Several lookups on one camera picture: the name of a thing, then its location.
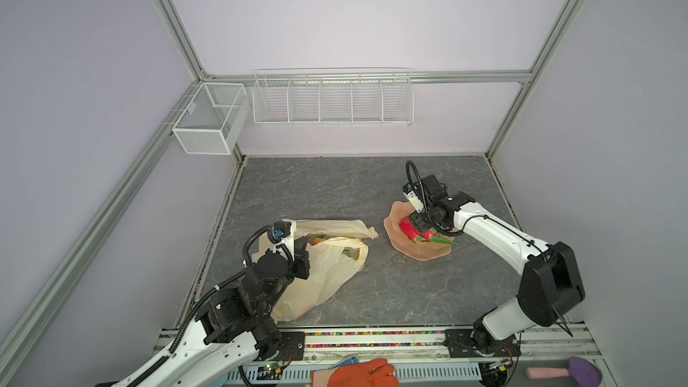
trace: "glove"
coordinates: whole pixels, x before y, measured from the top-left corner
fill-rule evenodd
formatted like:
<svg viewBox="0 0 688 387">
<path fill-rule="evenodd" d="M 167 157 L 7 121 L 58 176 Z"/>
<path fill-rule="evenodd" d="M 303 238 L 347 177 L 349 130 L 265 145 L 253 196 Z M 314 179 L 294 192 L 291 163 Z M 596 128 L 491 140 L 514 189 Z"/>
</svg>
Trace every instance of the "glove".
<svg viewBox="0 0 688 387">
<path fill-rule="evenodd" d="M 394 366 L 385 359 L 338 368 L 328 381 L 328 387 L 397 387 L 399 380 L 391 376 Z"/>
</svg>

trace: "beige plastic bag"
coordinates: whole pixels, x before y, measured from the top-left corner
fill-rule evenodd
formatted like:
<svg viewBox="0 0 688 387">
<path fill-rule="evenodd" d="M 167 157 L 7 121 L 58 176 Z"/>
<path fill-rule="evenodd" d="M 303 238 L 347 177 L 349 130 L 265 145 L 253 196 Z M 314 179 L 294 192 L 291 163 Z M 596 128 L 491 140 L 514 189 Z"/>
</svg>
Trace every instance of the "beige plastic bag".
<svg viewBox="0 0 688 387">
<path fill-rule="evenodd" d="M 306 235 L 326 235 L 329 237 L 377 238 L 375 228 L 366 228 L 361 220 L 297 220 L 294 239 Z"/>
<path fill-rule="evenodd" d="M 305 280 L 296 278 L 287 287 L 272 309 L 272 318 L 277 321 L 296 320 L 330 299 L 363 269 L 368 257 L 368 246 L 355 238 L 330 238 L 318 245 L 308 245 L 307 250 L 310 276 Z"/>
</svg>

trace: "white wall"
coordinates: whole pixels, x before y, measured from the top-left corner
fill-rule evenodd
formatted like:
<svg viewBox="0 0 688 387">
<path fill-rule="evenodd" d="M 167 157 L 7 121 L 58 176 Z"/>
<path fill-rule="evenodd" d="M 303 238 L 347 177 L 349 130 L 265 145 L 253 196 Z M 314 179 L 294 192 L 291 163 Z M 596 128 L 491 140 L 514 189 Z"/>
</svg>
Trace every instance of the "white wall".
<svg viewBox="0 0 688 387">
<path fill-rule="evenodd" d="M 191 81 L 150 0 L 0 0 L 0 27 L 1 341 Z M 123 376 L 173 323 L 232 170 L 176 144 L 16 386 Z"/>
<path fill-rule="evenodd" d="M 215 75 L 529 68 L 564 0 L 174 0 Z"/>
<path fill-rule="evenodd" d="M 529 233 L 571 245 L 624 387 L 682 386 L 688 0 L 588 0 L 495 163 Z"/>
<path fill-rule="evenodd" d="M 428 83 L 414 86 L 411 125 L 259 127 L 239 135 L 252 155 L 486 152 L 518 83 Z"/>
</svg>

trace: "wire basket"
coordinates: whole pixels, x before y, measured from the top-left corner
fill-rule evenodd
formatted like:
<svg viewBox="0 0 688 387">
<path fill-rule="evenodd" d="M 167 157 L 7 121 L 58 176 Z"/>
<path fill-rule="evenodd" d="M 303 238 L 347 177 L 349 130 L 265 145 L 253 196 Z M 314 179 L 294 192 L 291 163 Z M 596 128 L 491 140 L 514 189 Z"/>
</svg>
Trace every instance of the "wire basket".
<svg viewBox="0 0 688 387">
<path fill-rule="evenodd" d="M 232 154 L 249 109 L 244 84 L 203 82 L 172 131 L 187 154 Z"/>
<path fill-rule="evenodd" d="M 414 121 L 410 69 L 303 71 L 255 71 L 256 124 L 409 125 Z"/>
</svg>

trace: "white wire basket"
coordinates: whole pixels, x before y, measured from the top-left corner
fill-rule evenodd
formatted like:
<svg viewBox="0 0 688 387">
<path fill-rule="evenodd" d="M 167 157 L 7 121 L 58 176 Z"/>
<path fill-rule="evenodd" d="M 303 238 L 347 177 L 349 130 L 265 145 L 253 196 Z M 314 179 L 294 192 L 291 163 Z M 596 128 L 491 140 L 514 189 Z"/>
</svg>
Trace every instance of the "white wire basket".
<svg viewBox="0 0 688 387">
<path fill-rule="evenodd" d="M 258 125 L 414 121 L 410 69 L 275 69 L 255 74 L 253 118 Z"/>
<path fill-rule="evenodd" d="M 249 110 L 244 84 L 203 82 L 172 131 L 187 154 L 232 154 Z"/>
</svg>

